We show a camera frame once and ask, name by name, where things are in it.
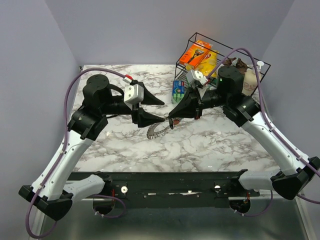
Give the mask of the small silver key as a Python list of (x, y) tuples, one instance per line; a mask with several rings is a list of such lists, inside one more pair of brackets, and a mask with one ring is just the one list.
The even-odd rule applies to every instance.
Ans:
[(173, 130), (174, 129), (174, 123), (172, 118), (168, 118), (169, 126)]

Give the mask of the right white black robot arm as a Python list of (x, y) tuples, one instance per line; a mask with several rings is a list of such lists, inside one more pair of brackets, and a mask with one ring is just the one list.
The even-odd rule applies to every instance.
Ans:
[(308, 157), (294, 146), (263, 112), (252, 97), (242, 93), (244, 76), (234, 66), (218, 69), (216, 88), (205, 89), (203, 77), (191, 70), (186, 78), (191, 83), (183, 99), (169, 113), (170, 119), (199, 119), (204, 109), (222, 107), (224, 115), (244, 129), (277, 163), (279, 170), (242, 172), (230, 183), (230, 191), (241, 196), (247, 190), (270, 190), (293, 200), (318, 174), (320, 159)]

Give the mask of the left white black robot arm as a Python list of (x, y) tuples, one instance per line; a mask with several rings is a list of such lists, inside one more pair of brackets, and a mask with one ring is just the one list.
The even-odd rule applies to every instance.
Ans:
[(124, 81), (127, 85), (120, 89), (102, 74), (87, 79), (82, 90), (82, 105), (68, 122), (60, 148), (37, 180), (19, 190), (21, 197), (54, 221), (61, 220), (75, 202), (91, 195), (104, 198), (110, 194), (112, 180), (102, 172), (94, 172), (66, 186), (79, 159), (107, 126), (109, 115), (130, 115), (139, 128), (164, 122), (164, 118), (140, 106), (161, 106), (164, 102), (151, 94), (142, 82), (128, 76)]

